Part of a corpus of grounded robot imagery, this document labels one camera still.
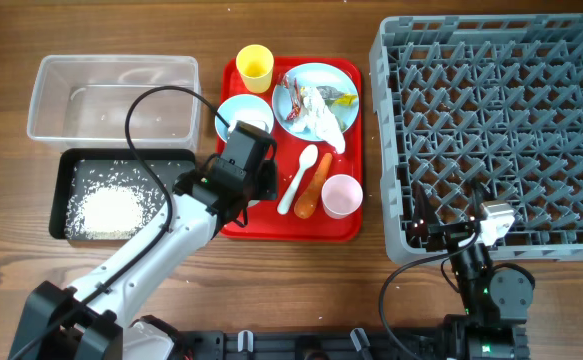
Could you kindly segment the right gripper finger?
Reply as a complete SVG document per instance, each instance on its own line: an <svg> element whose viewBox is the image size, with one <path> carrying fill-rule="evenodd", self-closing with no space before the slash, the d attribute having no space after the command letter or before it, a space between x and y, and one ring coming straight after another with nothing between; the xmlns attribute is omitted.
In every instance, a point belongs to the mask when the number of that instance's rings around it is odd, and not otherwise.
<svg viewBox="0 0 583 360"><path fill-rule="evenodd" d="M473 221L483 219L482 204L485 201L491 200L491 191L482 182L478 180L472 180L470 182L471 187L471 200L473 208Z"/></svg>
<svg viewBox="0 0 583 360"><path fill-rule="evenodd" d="M436 233L439 219L431 205L424 188L414 187L414 207L412 216L412 233L417 236L429 236Z"/></svg>

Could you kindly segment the white tissue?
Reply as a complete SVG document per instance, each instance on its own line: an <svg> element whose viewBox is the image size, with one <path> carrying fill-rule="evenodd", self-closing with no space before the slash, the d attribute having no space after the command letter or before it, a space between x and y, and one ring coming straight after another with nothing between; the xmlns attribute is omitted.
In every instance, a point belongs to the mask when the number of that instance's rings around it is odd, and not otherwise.
<svg viewBox="0 0 583 360"><path fill-rule="evenodd" d="M345 152L346 142L339 122L316 87L300 89L300 112L290 130L295 133L308 130L332 146L337 154Z"/></svg>

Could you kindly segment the orange carrot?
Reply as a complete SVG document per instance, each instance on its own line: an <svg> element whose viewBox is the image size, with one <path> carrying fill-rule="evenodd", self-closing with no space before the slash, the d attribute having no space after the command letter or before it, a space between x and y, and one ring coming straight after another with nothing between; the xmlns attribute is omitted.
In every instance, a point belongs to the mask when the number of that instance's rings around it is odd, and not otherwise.
<svg viewBox="0 0 583 360"><path fill-rule="evenodd" d="M333 155L331 153L326 153L322 157L309 185L296 201L294 206L294 214L300 219L308 219L314 214L321 189L326 182L332 160Z"/></svg>

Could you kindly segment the red snack wrapper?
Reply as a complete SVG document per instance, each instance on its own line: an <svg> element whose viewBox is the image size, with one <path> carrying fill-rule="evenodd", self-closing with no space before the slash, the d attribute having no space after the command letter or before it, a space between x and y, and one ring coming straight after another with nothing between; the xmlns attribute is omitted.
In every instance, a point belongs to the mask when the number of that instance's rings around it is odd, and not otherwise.
<svg viewBox="0 0 583 360"><path fill-rule="evenodd" d="M295 121L300 116L302 105L300 88L298 86L297 80L295 78L291 78L289 75L283 75L279 84L288 90L291 100L291 111L286 116L286 121Z"/></svg>

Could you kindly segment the white rice pile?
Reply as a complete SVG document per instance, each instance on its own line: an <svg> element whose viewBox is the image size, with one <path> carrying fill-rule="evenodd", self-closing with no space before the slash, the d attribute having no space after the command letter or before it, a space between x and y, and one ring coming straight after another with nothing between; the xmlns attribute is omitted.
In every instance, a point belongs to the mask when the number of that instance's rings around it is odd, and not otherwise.
<svg viewBox="0 0 583 360"><path fill-rule="evenodd" d="M72 167L62 234L68 240L127 240L165 201L135 160L80 160Z"/></svg>

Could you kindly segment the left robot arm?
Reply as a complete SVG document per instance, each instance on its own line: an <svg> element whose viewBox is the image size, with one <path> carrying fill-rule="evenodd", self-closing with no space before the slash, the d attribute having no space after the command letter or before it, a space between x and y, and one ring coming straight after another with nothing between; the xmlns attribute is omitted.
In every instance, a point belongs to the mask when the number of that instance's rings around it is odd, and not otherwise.
<svg viewBox="0 0 583 360"><path fill-rule="evenodd" d="M27 298L12 359L182 359L180 333L137 312L187 257L228 223L245 226L252 200L277 196L277 145L240 122L222 154L181 174L165 206L113 256L61 289L45 281Z"/></svg>

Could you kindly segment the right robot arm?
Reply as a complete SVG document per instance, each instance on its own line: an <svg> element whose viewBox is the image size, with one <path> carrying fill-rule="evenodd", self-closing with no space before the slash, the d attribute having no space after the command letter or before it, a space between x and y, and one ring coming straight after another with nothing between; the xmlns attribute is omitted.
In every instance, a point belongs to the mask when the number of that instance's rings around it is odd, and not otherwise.
<svg viewBox="0 0 583 360"><path fill-rule="evenodd" d="M489 248L515 221L514 209L472 184L475 217L442 223L422 186L415 187L411 233L442 244L465 313L447 315L436 333L437 359L527 359L525 329L535 278L525 268L494 264Z"/></svg>

